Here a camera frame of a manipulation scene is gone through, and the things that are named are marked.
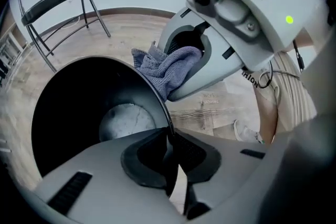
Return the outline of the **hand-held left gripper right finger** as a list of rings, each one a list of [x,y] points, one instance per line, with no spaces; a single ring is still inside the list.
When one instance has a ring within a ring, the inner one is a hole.
[[[168,220],[262,219],[274,178],[266,146],[177,129],[174,150],[187,192],[184,215],[169,205]]]

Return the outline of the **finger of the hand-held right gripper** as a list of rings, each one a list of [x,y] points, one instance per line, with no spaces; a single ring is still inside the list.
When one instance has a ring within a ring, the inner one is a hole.
[[[202,56],[208,57],[210,44],[204,35],[207,28],[209,23],[190,8],[184,7],[164,27],[158,48],[169,55],[180,48],[191,46],[199,49]]]

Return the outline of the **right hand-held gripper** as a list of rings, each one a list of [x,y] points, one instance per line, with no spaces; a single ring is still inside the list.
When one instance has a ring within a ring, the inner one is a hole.
[[[202,58],[169,94],[172,102],[220,82],[243,66],[260,70],[302,31],[317,47],[329,35],[327,0],[187,0],[187,4],[212,27],[201,35]]]

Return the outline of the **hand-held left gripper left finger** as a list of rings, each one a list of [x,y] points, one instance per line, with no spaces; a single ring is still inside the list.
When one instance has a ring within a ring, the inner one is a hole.
[[[93,145],[35,189],[53,223],[174,224],[175,161],[169,128]]]

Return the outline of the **dark blue cloth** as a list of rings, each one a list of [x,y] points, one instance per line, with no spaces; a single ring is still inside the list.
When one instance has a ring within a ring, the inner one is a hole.
[[[148,51],[133,48],[133,66],[155,87],[163,101],[180,87],[188,72],[199,62],[202,53],[199,49],[186,46],[171,54],[166,54],[153,42]]]

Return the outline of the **black round bin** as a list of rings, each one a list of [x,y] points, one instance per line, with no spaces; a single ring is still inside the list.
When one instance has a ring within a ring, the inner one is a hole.
[[[131,65],[89,56],[59,69],[38,97],[31,125],[33,155],[42,176],[97,143],[153,129],[166,129],[146,157],[170,195],[177,178],[171,159],[173,124],[153,84]]]

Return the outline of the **person's right forearm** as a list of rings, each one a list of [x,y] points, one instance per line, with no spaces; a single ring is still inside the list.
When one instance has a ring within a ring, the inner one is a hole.
[[[309,33],[305,28],[303,28],[299,34],[294,38],[294,40],[285,49],[285,52],[298,51],[301,53],[302,50],[314,49],[313,40],[311,39]]]

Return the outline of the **person's left light shoe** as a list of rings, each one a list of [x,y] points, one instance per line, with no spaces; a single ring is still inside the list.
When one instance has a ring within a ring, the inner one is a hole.
[[[259,132],[255,132],[249,129],[240,120],[235,120],[233,123],[233,129],[236,140],[240,142],[260,143],[264,144],[264,140],[260,136]]]

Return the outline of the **person's left leg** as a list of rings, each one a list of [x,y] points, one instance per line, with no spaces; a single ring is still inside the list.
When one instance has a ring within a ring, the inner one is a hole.
[[[265,144],[271,144],[278,132],[279,114],[275,90],[272,86],[255,89],[260,116],[260,136]]]

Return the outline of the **person in beige clothes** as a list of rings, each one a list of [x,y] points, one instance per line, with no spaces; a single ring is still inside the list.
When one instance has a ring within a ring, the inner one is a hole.
[[[290,131],[301,123],[311,120],[317,112],[311,96],[301,80],[298,79],[300,72],[290,56],[286,52],[280,52],[275,55],[271,63],[274,71],[281,71],[281,73],[274,73],[269,85],[275,90],[279,114],[277,133],[281,133]],[[241,74],[252,83],[254,90],[261,89],[258,82],[265,85],[268,81],[267,74],[259,79],[261,71],[252,74],[243,71]]]

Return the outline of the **white table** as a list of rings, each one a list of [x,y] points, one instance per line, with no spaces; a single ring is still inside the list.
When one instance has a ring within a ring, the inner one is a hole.
[[[26,45],[26,42],[21,45],[12,30],[0,38],[0,81],[11,75],[22,58]]]

